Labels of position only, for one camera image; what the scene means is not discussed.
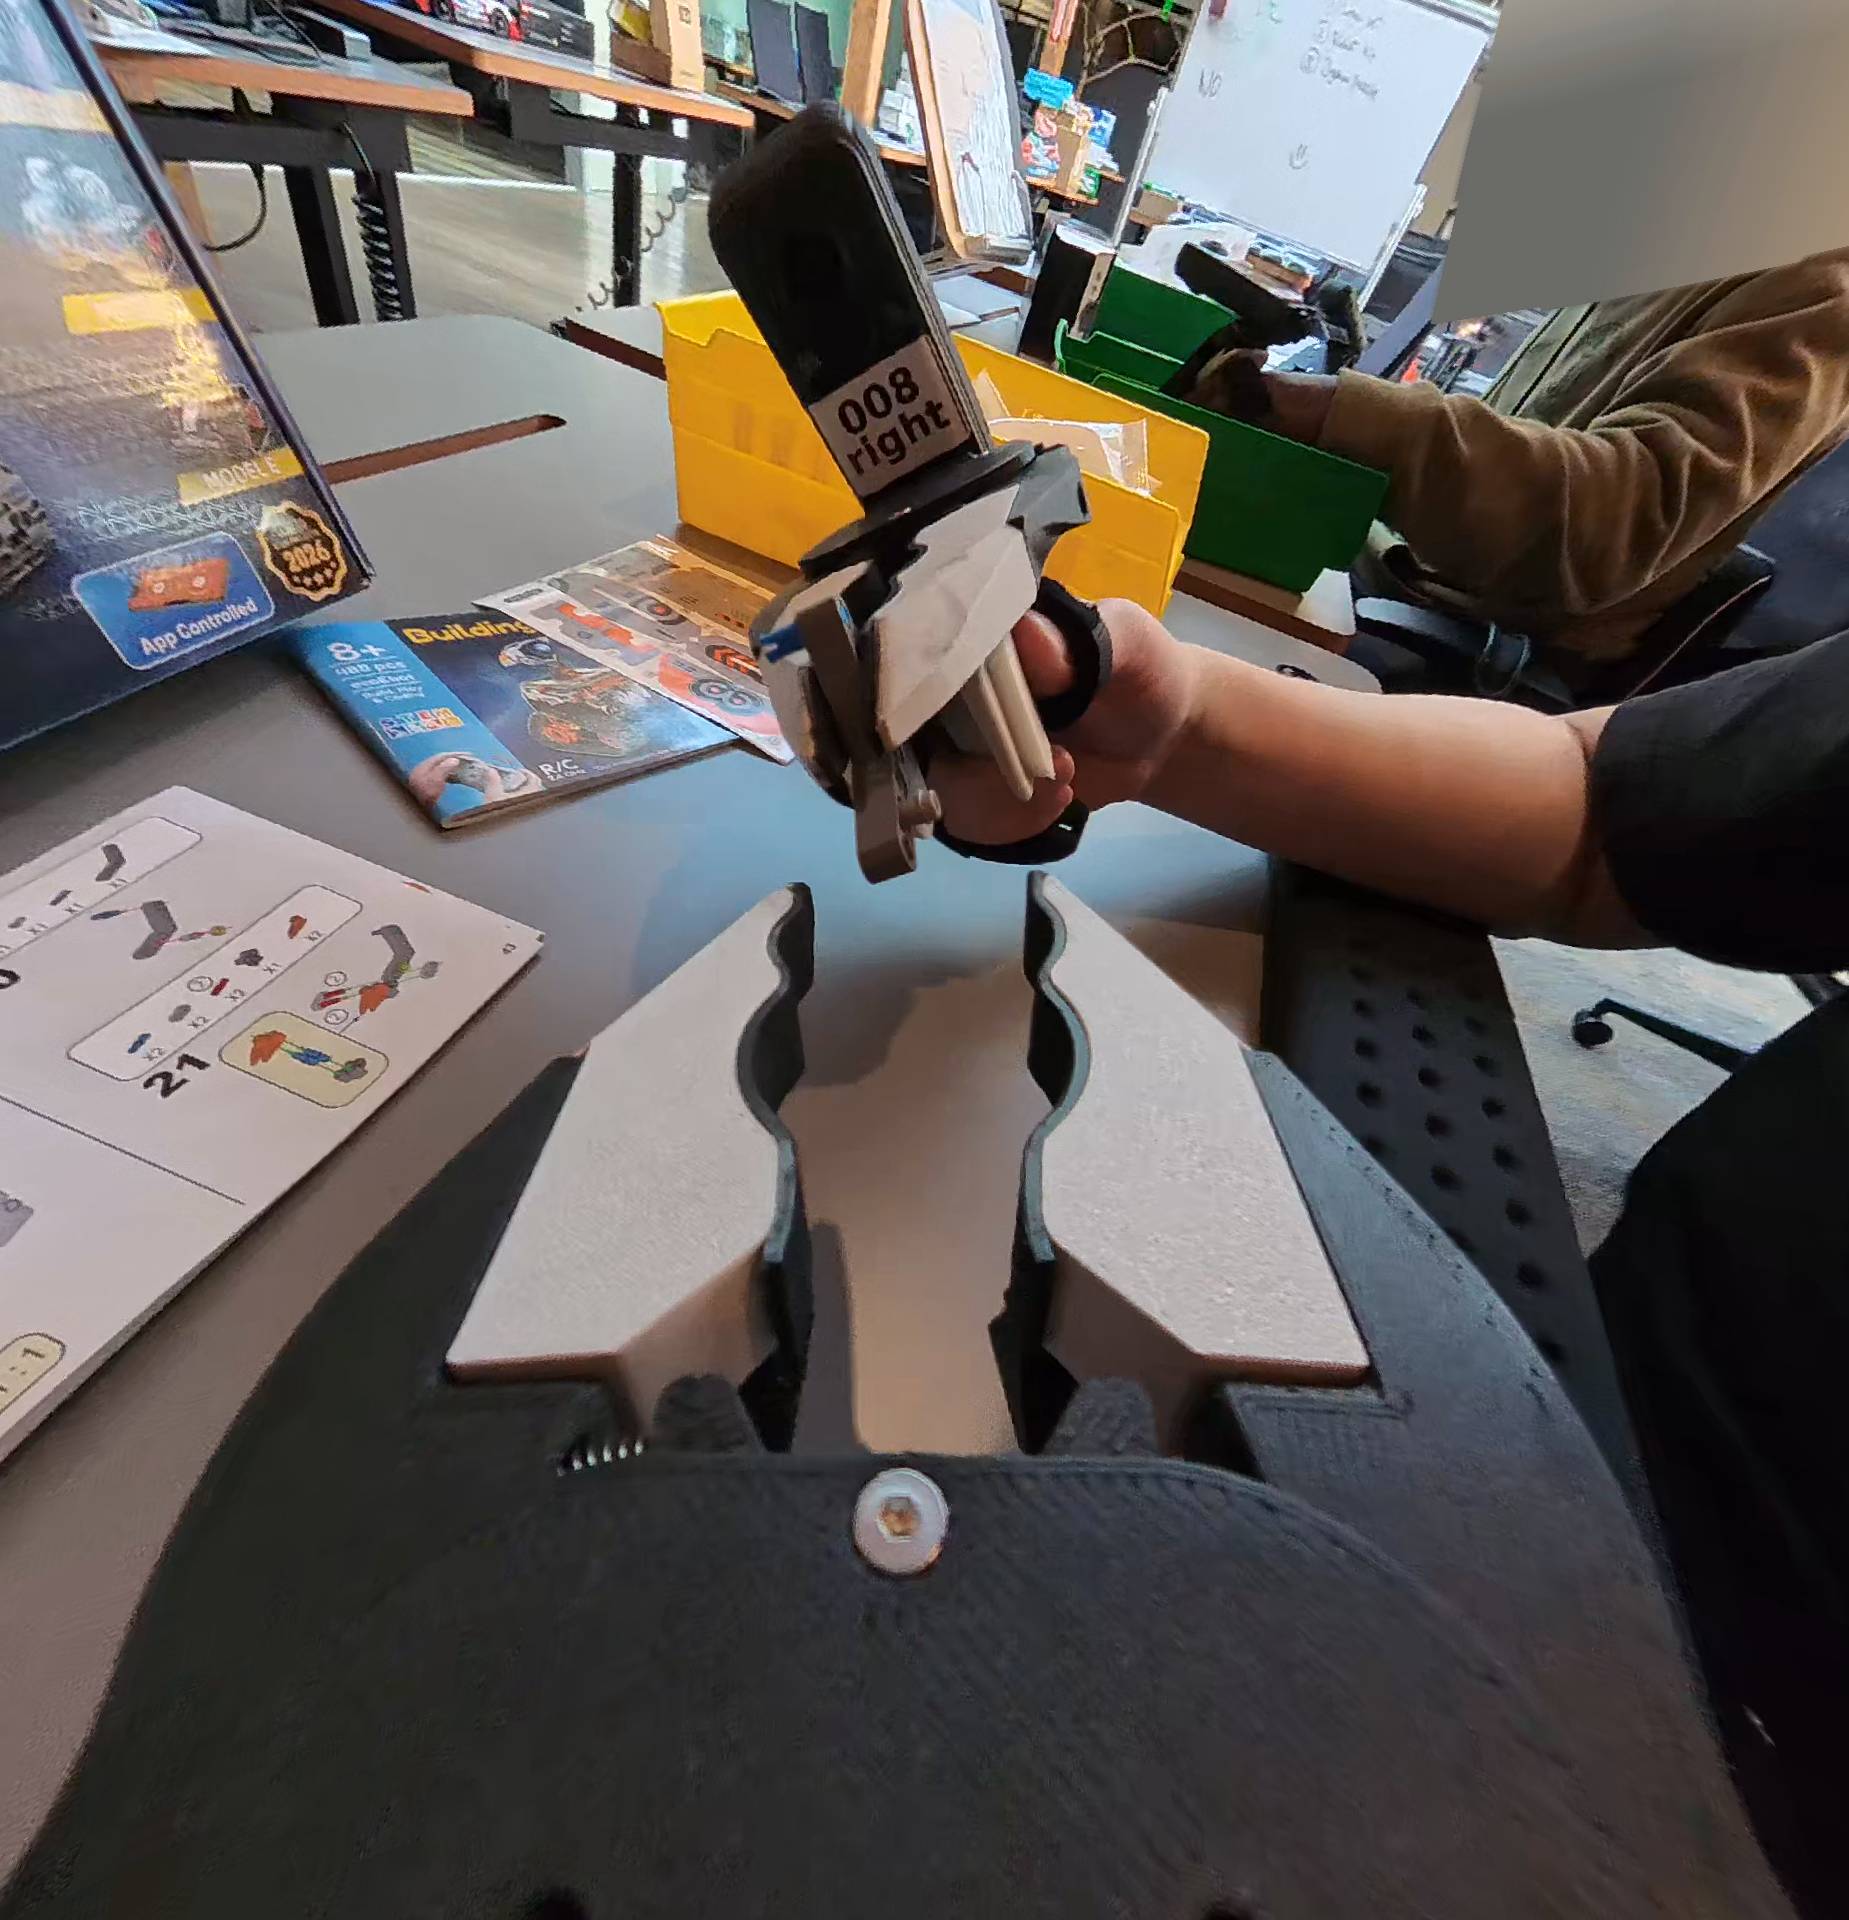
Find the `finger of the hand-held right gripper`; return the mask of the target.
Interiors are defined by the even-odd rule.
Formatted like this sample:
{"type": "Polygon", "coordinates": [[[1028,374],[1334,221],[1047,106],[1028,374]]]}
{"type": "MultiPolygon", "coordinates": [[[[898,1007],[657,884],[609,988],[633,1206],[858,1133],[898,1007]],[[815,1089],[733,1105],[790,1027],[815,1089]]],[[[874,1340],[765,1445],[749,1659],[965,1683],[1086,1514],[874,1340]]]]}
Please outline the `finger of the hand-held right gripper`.
{"type": "Polygon", "coordinates": [[[871,618],[874,711],[904,745],[1009,641],[1039,575],[1009,500],[973,500],[921,533],[919,557],[871,618]]]}
{"type": "Polygon", "coordinates": [[[838,803],[858,803],[867,766],[867,575],[798,579],[749,625],[777,726],[810,777],[838,803]],[[841,644],[810,647],[810,609],[841,616],[841,644]]]}

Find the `grey angled toy beam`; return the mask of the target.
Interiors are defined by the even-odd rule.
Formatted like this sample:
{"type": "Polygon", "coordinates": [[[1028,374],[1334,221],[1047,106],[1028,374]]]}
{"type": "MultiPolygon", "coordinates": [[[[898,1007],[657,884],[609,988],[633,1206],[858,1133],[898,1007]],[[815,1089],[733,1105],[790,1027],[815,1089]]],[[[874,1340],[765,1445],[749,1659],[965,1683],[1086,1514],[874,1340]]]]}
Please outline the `grey angled toy beam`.
{"type": "Polygon", "coordinates": [[[940,794],[916,745],[855,755],[847,790],[864,878],[888,883],[916,872],[916,843],[931,838],[940,823],[940,794]]]}

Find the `person's right forearm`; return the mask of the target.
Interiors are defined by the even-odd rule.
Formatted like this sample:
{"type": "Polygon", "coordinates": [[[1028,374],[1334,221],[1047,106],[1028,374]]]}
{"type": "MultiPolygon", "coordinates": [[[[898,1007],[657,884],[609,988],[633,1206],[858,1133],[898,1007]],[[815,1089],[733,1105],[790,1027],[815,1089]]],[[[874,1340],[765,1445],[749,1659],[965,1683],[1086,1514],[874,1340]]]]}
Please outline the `person's right forearm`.
{"type": "Polygon", "coordinates": [[[1507,937],[1849,966],[1849,632],[1565,716],[1174,654],[1179,818],[1507,937]]]}

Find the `grey desk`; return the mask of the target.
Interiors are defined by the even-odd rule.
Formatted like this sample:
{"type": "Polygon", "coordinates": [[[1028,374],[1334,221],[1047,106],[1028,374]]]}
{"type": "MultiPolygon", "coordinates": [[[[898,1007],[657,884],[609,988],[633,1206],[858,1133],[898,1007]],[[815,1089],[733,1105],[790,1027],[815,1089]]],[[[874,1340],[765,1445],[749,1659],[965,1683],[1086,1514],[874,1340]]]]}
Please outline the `grey desk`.
{"type": "MultiPolygon", "coordinates": [[[[525,323],[423,318],[258,341],[340,478],[375,573],[340,609],[462,609],[673,530],[660,382],[525,323]]],[[[810,1437],[1011,1446],[986,1323],[1017,1164],[1043,1113],[1027,1065],[1017,870],[930,849],[864,883],[847,817],[745,749],[439,831],[284,657],[249,647],[0,755],[0,876],[190,785],[546,936],[544,956],[353,1143],[164,1310],[0,1465],[0,1883],[69,1776],[146,1580],[240,1406],[372,1238],[552,1058],[785,880],[817,910],[807,1068],[783,1113],[825,1281],[810,1437]]],[[[1061,883],[1257,1039],[1265,863],[1117,807],[1061,883]]]]}

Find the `person's right hand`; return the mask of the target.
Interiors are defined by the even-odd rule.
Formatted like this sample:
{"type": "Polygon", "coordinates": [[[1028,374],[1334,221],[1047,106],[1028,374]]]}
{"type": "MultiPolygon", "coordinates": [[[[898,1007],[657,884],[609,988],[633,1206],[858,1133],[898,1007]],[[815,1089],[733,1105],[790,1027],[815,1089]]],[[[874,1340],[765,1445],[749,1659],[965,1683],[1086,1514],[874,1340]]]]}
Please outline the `person's right hand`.
{"type": "Polygon", "coordinates": [[[1097,609],[1109,664],[1082,717],[1053,734],[1055,772],[1017,796],[997,763],[980,755],[935,755],[931,785],[943,817],[938,838],[977,859],[1042,841],[1086,812],[1148,803],[1174,818],[1209,823],[1209,805],[1183,778],[1178,751],[1200,706],[1198,657],[1152,612],[1108,598],[1097,609]]]}

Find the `sticker sheet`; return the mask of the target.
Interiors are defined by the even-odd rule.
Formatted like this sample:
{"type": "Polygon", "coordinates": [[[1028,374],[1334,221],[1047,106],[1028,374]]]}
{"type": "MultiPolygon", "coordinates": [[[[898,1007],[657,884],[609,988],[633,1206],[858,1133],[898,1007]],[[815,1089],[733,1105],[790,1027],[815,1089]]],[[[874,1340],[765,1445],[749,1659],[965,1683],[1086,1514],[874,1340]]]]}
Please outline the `sticker sheet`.
{"type": "Polygon", "coordinates": [[[766,592],[671,538],[483,592],[477,605],[695,711],[777,763],[794,756],[749,643],[766,592]]]}

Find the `leaning board with drawing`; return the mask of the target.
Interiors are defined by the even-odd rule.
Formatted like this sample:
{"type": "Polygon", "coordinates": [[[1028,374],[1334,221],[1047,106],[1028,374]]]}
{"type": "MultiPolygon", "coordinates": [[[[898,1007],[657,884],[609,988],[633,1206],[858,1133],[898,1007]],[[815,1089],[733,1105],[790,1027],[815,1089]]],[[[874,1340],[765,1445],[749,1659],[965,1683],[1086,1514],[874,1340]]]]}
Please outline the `leaning board with drawing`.
{"type": "Polygon", "coordinates": [[[1024,265],[1034,249],[1017,75],[996,1],[907,1],[904,50],[947,251],[1024,265]]]}

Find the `black monitors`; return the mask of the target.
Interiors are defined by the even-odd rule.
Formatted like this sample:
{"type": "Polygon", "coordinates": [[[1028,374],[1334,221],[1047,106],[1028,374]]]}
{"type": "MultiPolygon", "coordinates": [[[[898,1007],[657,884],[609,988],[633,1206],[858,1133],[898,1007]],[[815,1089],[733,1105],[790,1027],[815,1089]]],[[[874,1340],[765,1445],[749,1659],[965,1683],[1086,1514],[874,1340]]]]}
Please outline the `black monitors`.
{"type": "Polygon", "coordinates": [[[745,30],[758,92],[792,108],[837,99],[841,76],[832,56],[832,22],[824,8],[746,1],[745,30]]]}

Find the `black perforated office chair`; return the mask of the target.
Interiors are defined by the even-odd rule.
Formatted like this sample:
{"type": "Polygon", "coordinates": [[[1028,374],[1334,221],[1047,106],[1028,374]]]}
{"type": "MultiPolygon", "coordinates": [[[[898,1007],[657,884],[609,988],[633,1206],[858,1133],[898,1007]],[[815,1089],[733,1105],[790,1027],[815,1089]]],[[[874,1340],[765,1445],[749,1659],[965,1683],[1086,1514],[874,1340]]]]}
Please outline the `black perforated office chair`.
{"type": "MultiPolygon", "coordinates": [[[[1849,972],[1798,985],[1806,1020],[1849,972]]],[[[1578,1245],[1493,943],[1283,865],[1264,1023],[1272,1115],[1316,1127],[1301,1174],[1357,1219],[1345,1250],[1353,1298],[1375,1312],[1382,1388],[1454,1431],[1462,1460],[1597,1454],[1631,1474],[1637,1442],[1589,1270],[1608,1234],[1578,1245]]]]}

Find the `small blue booklet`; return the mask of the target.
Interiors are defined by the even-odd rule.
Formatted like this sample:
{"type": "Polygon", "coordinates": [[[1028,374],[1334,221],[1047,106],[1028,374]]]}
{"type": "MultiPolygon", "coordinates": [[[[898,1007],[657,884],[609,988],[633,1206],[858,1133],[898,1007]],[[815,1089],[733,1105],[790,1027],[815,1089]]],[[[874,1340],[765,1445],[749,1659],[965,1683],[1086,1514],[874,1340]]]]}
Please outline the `small blue booklet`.
{"type": "Polygon", "coordinates": [[[296,661],[440,829],[718,752],[684,705],[488,609],[302,622],[296,661]]]}

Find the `green plastic bin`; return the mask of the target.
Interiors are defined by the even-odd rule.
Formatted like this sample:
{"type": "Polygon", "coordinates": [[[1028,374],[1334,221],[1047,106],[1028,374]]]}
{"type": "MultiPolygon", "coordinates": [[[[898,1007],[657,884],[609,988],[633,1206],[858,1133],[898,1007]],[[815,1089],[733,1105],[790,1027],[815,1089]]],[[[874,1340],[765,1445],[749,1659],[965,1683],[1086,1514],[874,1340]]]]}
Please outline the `green plastic bin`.
{"type": "MultiPolygon", "coordinates": [[[[1324,347],[1341,371],[1366,343],[1362,313],[1345,284],[1307,302],[1319,335],[1297,345],[1324,347]]],[[[1206,435],[1200,498],[1184,553],[1189,558],[1306,592],[1319,575],[1345,569],[1362,548],[1389,481],[1382,470],[1299,444],[1238,414],[1215,414],[1163,391],[1171,371],[1227,313],[1183,285],[1111,264],[1093,323],[1056,325],[1056,365],[1109,395],[1128,398],[1206,435]]]]}

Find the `wooden background table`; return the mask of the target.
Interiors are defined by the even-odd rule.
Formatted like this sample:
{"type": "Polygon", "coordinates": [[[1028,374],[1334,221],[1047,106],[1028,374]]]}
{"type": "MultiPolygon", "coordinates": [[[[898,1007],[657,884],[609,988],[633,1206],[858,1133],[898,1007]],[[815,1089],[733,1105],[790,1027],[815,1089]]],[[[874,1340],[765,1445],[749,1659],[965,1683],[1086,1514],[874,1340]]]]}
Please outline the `wooden background table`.
{"type": "Polygon", "coordinates": [[[332,173],[361,171],[380,226],[372,289],[394,318],[417,316],[401,177],[411,171],[410,125],[477,125],[511,144],[601,152],[613,159],[613,252],[603,308],[642,300],[645,162],[691,162],[740,152],[755,132],[749,108],[498,40],[391,3],[320,3],[358,29],[358,62],[290,62],[265,42],[227,43],[166,33],[97,36],[94,49],[161,161],[238,162],[284,173],[314,323],[355,325],[363,311],[345,249],[332,173]]]}

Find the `open instruction manual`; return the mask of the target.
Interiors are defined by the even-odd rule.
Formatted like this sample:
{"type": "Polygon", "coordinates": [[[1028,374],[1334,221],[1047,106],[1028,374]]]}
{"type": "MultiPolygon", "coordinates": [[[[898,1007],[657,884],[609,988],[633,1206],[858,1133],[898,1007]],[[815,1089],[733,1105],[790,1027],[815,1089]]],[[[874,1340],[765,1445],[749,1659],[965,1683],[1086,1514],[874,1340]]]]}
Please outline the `open instruction manual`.
{"type": "Polygon", "coordinates": [[[542,952],[185,785],[0,876],[0,1465],[542,952]]]}

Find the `whiteboard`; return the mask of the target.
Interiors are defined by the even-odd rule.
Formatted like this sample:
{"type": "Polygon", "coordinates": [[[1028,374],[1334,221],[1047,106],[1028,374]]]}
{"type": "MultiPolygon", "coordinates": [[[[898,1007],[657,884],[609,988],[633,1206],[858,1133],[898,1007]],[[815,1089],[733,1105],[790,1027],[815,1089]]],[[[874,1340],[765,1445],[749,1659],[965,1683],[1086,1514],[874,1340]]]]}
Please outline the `whiteboard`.
{"type": "Polygon", "coordinates": [[[1445,1],[1202,3],[1140,177],[1370,270],[1416,205],[1498,17],[1445,1]]]}

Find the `person's black pants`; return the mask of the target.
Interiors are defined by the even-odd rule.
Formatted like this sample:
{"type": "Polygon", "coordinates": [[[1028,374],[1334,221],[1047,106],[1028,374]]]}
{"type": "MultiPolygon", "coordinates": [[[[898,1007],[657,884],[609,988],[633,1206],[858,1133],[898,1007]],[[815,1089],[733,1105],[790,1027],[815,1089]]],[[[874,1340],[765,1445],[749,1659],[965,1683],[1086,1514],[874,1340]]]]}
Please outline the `person's black pants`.
{"type": "Polygon", "coordinates": [[[1589,1270],[1754,1833],[1849,1915],[1849,991],[1652,1146],[1589,1270]]]}

